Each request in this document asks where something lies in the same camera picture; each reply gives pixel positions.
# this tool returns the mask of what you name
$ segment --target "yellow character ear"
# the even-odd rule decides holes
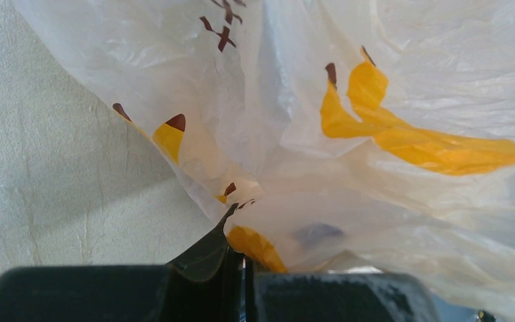
[[[232,182],[224,191],[224,195],[216,196],[216,199],[218,199],[218,201],[220,201],[221,203],[226,203],[228,195],[230,195],[234,191],[236,191],[236,185],[234,184],[234,182]]]
[[[370,124],[358,122],[341,105],[337,93],[337,71],[334,63],[325,67],[327,71],[327,92],[321,107],[321,128],[328,138],[356,138],[371,136],[379,131]]]
[[[169,119],[153,133],[153,141],[174,163],[178,164],[178,152],[182,142],[186,118],[179,114]]]
[[[252,228],[236,226],[228,233],[226,239],[233,249],[257,260],[273,272],[287,273],[287,267],[275,246]]]
[[[364,47],[361,48],[360,54],[364,57],[364,62],[350,73],[347,96],[354,112],[364,122],[387,126],[389,124],[383,119],[391,117],[391,113],[379,107],[386,96],[388,78],[376,68]]]

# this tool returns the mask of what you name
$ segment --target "translucent plastic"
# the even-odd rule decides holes
[[[515,1],[15,0],[232,245],[515,321]]]

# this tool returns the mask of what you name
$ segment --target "brown ear tip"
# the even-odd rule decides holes
[[[227,188],[226,190],[224,191],[224,195],[225,196],[228,196],[229,194],[233,193],[234,191],[236,191],[236,185],[234,184],[234,182],[232,182]]]
[[[335,67],[334,62],[330,62],[325,67],[327,74],[329,75],[329,81],[331,84],[337,86],[337,68]]]
[[[174,127],[175,129],[178,129],[183,132],[186,128],[186,118],[184,117],[184,114],[178,114],[174,116],[172,119],[169,119],[165,123],[170,127]]]
[[[368,51],[366,50],[366,47],[364,47],[364,45],[362,45],[360,47],[360,50],[366,55],[366,58],[368,58],[368,60],[370,61],[370,64],[376,66],[376,63],[372,60],[372,57],[370,57],[370,55],[368,54]]]
[[[125,112],[125,110],[123,109],[123,106],[121,106],[121,104],[119,103],[114,103],[112,106],[111,106],[116,112],[118,112],[123,118],[125,118],[126,120],[130,121],[131,122],[131,119],[129,118],[129,116],[127,116],[127,113]]]

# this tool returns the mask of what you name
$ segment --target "black object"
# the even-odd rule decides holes
[[[485,311],[480,311],[478,322],[496,322],[496,318]]]
[[[258,271],[223,234],[235,209],[164,266],[11,270],[0,277],[0,321],[439,322],[406,275]]]

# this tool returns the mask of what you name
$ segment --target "wrinkled plastic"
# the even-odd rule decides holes
[[[15,3],[236,248],[515,321],[515,1]]]

